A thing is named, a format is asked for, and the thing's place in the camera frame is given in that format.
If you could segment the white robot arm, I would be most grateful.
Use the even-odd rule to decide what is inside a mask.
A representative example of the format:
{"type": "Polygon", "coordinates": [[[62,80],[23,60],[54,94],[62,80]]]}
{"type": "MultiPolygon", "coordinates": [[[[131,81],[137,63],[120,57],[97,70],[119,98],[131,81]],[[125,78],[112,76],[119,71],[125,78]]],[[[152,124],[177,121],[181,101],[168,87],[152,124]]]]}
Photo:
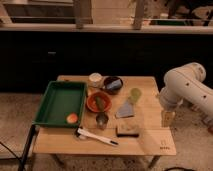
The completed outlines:
{"type": "Polygon", "coordinates": [[[196,62],[173,68],[164,75],[165,86],[158,95],[162,106],[163,127],[170,126],[174,111],[183,100],[196,105],[203,113],[213,117],[213,89],[203,84],[205,78],[205,68],[196,62]]]}

